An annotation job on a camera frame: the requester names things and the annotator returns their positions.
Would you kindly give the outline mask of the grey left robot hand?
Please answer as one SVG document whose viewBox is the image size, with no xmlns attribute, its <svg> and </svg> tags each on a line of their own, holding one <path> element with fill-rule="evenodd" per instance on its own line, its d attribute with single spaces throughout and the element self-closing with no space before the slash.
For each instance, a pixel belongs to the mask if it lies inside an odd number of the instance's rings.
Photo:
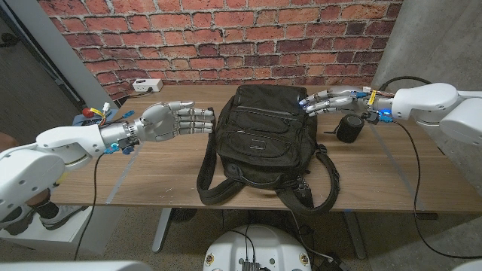
<svg viewBox="0 0 482 271">
<path fill-rule="evenodd" d="M 194 107 L 194 101 L 159 102 L 148 107 L 136 119 L 137 136 L 141 142 L 163 142 L 176 136 L 211 133 L 213 110 Z"/>
</svg>

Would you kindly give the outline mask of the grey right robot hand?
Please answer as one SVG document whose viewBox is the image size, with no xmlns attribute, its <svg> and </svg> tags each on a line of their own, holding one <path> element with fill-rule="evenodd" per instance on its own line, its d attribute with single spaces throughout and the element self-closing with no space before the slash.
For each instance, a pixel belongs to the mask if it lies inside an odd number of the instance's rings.
<svg viewBox="0 0 482 271">
<path fill-rule="evenodd" d="M 299 101 L 299 106 L 310 116 L 342 111 L 352 113 L 362 107 L 368 93 L 353 86 L 335 86 L 314 93 Z"/>
</svg>

